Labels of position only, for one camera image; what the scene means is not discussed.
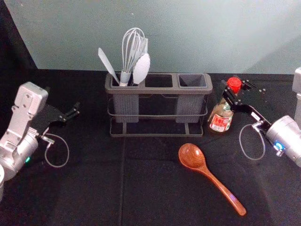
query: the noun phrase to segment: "cable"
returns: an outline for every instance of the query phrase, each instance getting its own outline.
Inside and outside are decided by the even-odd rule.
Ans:
[[[262,159],[262,158],[264,157],[264,155],[265,155],[265,143],[264,143],[262,134],[261,134],[260,132],[258,132],[258,134],[259,134],[259,136],[260,136],[260,138],[261,138],[261,141],[262,141],[262,145],[263,145],[263,152],[262,152],[262,155],[261,155],[259,158],[257,158],[257,159],[251,158],[250,156],[248,156],[248,155],[245,153],[244,148],[243,148],[243,145],[242,145],[242,143],[241,143],[241,134],[242,134],[243,130],[244,130],[247,126],[252,126],[252,124],[247,124],[247,125],[245,125],[245,126],[241,129],[241,131],[240,131],[240,133],[239,133],[239,144],[240,144],[241,150],[243,151],[243,154],[245,155],[245,157],[247,157],[247,158],[250,159],[250,160],[257,161],[257,160]]]
[[[68,147],[67,142],[66,142],[62,137],[60,137],[60,136],[58,136],[58,135],[55,135],[55,134],[52,134],[52,133],[46,133],[46,135],[48,135],[48,136],[54,136],[54,137],[60,138],[60,139],[65,143],[65,145],[66,145],[66,147],[67,147],[67,159],[66,159],[66,161],[65,161],[64,164],[59,165],[59,166],[56,166],[56,165],[53,165],[53,164],[50,163],[50,161],[49,161],[48,158],[47,158],[47,152],[48,152],[48,150],[49,150],[49,147],[46,148],[46,151],[45,151],[45,154],[44,154],[46,162],[47,162],[50,166],[52,166],[52,167],[54,167],[54,168],[61,168],[61,167],[65,166],[65,165],[67,164],[68,160],[69,160],[69,155],[70,155],[70,150],[69,150],[69,147]]]

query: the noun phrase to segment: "utensil holder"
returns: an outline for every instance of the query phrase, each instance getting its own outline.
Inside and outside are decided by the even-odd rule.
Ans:
[[[201,136],[202,122],[207,114],[207,95],[212,92],[211,78],[208,74],[191,73],[149,73],[138,86],[120,87],[107,74],[106,92],[111,95],[108,114],[111,119],[110,133],[113,137],[125,136]],[[142,127],[142,133],[129,133],[139,128],[140,121],[149,120]],[[152,120],[172,120],[176,127],[180,124],[184,132],[148,133],[154,127]],[[112,132],[113,123],[122,124],[119,133]],[[200,124],[200,132],[191,133],[191,124]]]

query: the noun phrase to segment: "black table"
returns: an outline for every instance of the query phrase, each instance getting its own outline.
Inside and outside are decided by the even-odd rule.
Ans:
[[[26,81],[51,91],[48,103],[63,112],[82,103],[81,115],[63,128],[53,128],[68,142],[68,164],[54,169],[43,160],[41,144],[28,166],[5,183],[0,203],[0,225],[197,225],[270,226],[301,225],[301,169],[281,158],[267,144],[260,161],[243,156],[238,135],[252,119],[236,113],[228,134],[202,138],[111,138],[104,91],[105,72],[27,70],[0,71],[0,134],[11,117],[17,88]],[[229,74],[210,74],[218,86]],[[296,105],[292,75],[241,75],[267,89],[269,106],[261,113],[270,121],[293,117]],[[64,161],[59,144],[49,151]],[[245,131],[246,150],[260,155],[256,133]],[[198,145],[207,165],[247,209],[240,217],[219,190],[205,177],[180,165],[178,149],[184,143]]]

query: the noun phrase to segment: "utensil handle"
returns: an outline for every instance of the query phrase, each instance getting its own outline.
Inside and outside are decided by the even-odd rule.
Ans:
[[[211,172],[206,173],[206,176],[218,187],[218,189],[223,193],[223,195],[228,199],[232,204],[234,209],[238,212],[239,215],[243,216],[246,214],[246,209],[238,201],[238,199],[229,191]]]
[[[126,73],[123,70],[120,74],[120,84],[119,86],[127,86],[128,81],[130,80],[131,73]]]

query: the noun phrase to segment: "spoon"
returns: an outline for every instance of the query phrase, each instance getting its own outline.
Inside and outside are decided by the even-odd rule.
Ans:
[[[135,84],[140,84],[149,72],[151,64],[150,55],[148,53],[143,54],[136,62],[133,69],[133,82]]]
[[[246,214],[246,209],[237,198],[209,171],[206,166],[205,156],[196,145],[182,145],[179,149],[179,159],[183,166],[208,177],[228,199],[239,215],[243,216]]]

